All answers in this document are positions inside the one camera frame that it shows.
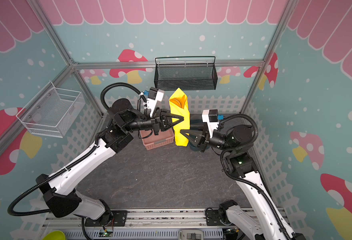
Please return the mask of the orange plastic spoon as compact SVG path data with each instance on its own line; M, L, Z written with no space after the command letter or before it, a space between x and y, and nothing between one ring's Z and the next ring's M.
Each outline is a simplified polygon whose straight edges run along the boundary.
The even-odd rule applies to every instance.
M177 106L178 108L181 108L181 109L184 108L184 102L183 102L183 100L181 100L181 99L174 98L174 99L171 99L171 102L172 102L175 106Z

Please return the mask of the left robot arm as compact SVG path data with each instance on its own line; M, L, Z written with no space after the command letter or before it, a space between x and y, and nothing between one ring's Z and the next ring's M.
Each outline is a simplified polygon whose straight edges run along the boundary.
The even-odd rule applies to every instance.
M150 109L151 112L141 112L140 108L135 109L128 99L118 99L112 106L108 106L105 95L117 87L133 90L143 101L144 108ZM92 219L101 226L110 224L114 220L114 214L107 203L84 196L75 188L104 161L123 150L133 140L132 132L152 131L154 135L158 135L160 131L167 131L183 122L184 117L157 107L157 103L163 99L162 95L163 92L156 88L150 88L149 92L145 94L127 83L114 83L105 87L101 92L101 102L111 117L106 129L97 133L94 142L59 171L49 176L40 175L36 179L35 186L23 192L9 205L8 214L24 217L51 212L57 218L73 214ZM17 212L14 209L15 206L35 190L42 192L48 208Z

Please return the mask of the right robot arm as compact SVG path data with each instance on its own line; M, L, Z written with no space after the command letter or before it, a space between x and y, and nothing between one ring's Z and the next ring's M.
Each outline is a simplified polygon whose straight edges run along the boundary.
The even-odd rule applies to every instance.
M247 153L259 135L256 122L245 114L220 118L213 110L202 115L203 124L181 130L191 144L205 151L221 150L222 171L241 188L256 215L250 217L230 200L220 204L218 213L223 225L235 225L250 240L303 240L283 218L265 188L259 168Z

